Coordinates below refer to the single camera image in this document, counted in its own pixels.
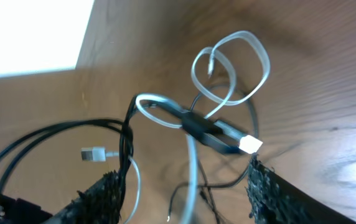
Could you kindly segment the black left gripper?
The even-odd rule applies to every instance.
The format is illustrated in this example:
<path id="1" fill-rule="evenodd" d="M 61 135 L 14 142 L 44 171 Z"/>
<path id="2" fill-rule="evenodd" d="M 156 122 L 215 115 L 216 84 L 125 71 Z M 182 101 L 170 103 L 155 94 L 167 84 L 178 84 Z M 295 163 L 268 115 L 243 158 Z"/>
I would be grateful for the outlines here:
<path id="1" fill-rule="evenodd" d="M 39 224 L 51 217 L 53 215 L 39 205 L 0 195 L 0 224 Z"/>

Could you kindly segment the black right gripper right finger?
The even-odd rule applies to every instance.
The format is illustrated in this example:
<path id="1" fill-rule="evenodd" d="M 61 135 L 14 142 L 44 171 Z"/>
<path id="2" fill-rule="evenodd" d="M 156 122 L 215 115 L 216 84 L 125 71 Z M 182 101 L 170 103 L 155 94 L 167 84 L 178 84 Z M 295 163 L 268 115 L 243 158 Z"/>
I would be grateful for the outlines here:
<path id="1" fill-rule="evenodd" d="M 246 192 L 257 224 L 356 224 L 320 203 L 251 156 Z"/>

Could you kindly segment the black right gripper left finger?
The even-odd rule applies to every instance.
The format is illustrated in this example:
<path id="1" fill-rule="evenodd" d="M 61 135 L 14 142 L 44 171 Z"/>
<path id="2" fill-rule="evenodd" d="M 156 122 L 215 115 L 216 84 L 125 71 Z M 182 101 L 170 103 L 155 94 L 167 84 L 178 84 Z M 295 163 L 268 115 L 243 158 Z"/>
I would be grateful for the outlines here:
<path id="1" fill-rule="evenodd" d="M 105 173 L 45 224 L 117 224 L 121 220 L 121 181 L 117 171 Z"/>

